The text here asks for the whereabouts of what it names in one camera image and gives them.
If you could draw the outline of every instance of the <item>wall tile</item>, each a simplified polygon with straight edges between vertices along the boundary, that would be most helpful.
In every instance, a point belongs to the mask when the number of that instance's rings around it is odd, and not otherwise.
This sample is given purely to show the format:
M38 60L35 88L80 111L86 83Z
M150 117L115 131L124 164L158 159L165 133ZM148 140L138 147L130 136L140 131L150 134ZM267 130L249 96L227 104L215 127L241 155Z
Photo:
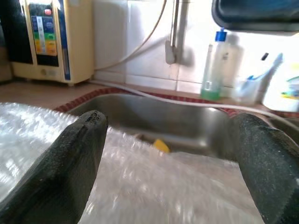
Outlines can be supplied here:
M94 74L94 79L113 83L125 83L126 75L110 71L97 71Z
M287 43L289 38L283 34L271 35L245 32L237 32L236 36L238 37L238 46L242 49L243 53L241 57L242 61L239 69L236 71L235 78L243 76L244 74L241 72L244 70L255 72L256 63L260 63L260 59L264 53L269 53L268 61L274 61L279 53L285 51L285 43Z
M174 80L134 75L126 75L126 83L166 90L175 90L177 85L177 81Z
M94 35L96 68L118 61L127 54L128 4L124 0L95 0ZM125 64L109 71L125 73Z
M132 52L152 31L160 14L162 1L128 1L127 52ZM176 80L178 65L165 62L166 39L169 38L172 18L172 1L168 1L159 26L136 57L127 62L131 75L159 77Z
M201 84L178 81L177 91L200 94Z

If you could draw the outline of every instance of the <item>metal pipe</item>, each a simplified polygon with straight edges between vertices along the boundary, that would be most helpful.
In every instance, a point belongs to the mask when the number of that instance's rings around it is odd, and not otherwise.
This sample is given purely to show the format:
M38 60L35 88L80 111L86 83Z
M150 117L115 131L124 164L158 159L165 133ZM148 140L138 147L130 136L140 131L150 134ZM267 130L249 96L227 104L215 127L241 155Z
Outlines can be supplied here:
M179 0L173 0L173 11L172 11L172 24L171 24L171 34L170 34L170 45L176 47L177 41L177 30L178 30L178 8Z

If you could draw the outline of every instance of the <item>white hose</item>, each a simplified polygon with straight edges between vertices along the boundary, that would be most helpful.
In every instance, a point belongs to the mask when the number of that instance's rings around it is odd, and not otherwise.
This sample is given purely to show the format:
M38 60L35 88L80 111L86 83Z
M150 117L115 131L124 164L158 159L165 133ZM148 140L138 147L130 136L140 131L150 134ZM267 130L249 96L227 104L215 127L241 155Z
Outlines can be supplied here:
M262 111L262 110L258 110L255 108L251 108L251 107L246 107L246 106L237 106L237 105L224 105L224 104L205 104L205 103L191 103L191 102L185 102L185 101L177 101L177 100L172 100L172 99L165 99L165 98L161 98L161 97L155 97L152 96L150 94L144 93L144 92L140 92L138 90L133 90L131 88L119 85L119 84L114 84L114 83L109 83L109 82L102 82L102 81L96 81L96 80L92 80L89 81L90 83L94 83L94 84L100 84L100 85L105 85L105 86L110 86L110 87L115 87L118 89L122 89L131 93L134 93L136 95L139 96L143 96L143 97L149 97L155 100L159 100L159 101L163 101L163 102L167 102L167 103L173 103L173 104L179 104L179 105L188 105L188 106L198 106L198 107L212 107L212 108L223 108L223 109L233 109L233 110L239 110L239 111L247 111L247 112L253 112L253 113L259 113L262 114L264 116L270 117L270 118L274 118L276 120L279 120L280 122L292 127L293 129L295 129L296 131L299 132L299 127L297 127L296 125L292 124L290 121L275 115L273 113L267 112L267 111Z
M158 18L157 22L155 23L154 28L152 29L152 31L150 32L150 34L143 40L143 42L142 42L138 47L136 47L136 48L132 51L131 54L129 54L129 55L127 55L127 56L121 58L121 59L118 60L117 62L113 62L113 63L107 64L107 65L104 65L104 66L102 66L102 67L95 68L94 70L95 70L95 71L98 71L98 70L108 69L108 68L110 68L110 67L112 67L112 66L116 66L116 65L118 65L118 64L120 64L120 63L123 63L123 62L127 61L127 60L130 59L130 58L131 58L137 51L139 51L140 48L142 48L142 47L145 45L145 43L151 38L151 36L152 36L153 33L155 32L157 26L159 25L160 20L161 20L161 18L162 18L162 15L163 15L163 13L164 13L164 10L165 10L166 2L167 2L167 0L164 0L164 3L163 3L163 5L162 5L162 9L161 9L159 18Z

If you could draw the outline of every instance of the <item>yellow sponge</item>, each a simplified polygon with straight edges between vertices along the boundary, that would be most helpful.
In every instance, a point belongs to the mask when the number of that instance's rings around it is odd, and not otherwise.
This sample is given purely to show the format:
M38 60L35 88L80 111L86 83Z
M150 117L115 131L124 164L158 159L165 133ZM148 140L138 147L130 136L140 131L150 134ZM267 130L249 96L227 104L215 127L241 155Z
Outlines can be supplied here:
M157 139L154 142L154 147L156 147L161 152L170 153L170 149L168 148L168 146L160 139Z

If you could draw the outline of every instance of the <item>white tile wall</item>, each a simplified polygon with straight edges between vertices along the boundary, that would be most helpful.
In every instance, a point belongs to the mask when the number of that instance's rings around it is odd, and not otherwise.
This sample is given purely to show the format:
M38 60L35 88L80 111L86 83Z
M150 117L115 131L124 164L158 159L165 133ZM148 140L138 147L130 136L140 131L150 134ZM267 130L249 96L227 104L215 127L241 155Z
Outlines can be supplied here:
M157 21L162 3L163 0L94 0L96 66L116 62L139 46ZM199 93L207 48L219 29L212 19L211 3L212 0L181 0L178 63L165 62L164 43L172 19L169 0L157 30L135 57L97 71L96 79ZM278 54L286 38L229 32L230 63L225 69L223 94L229 95L235 77L241 75L242 61L254 61L265 52Z

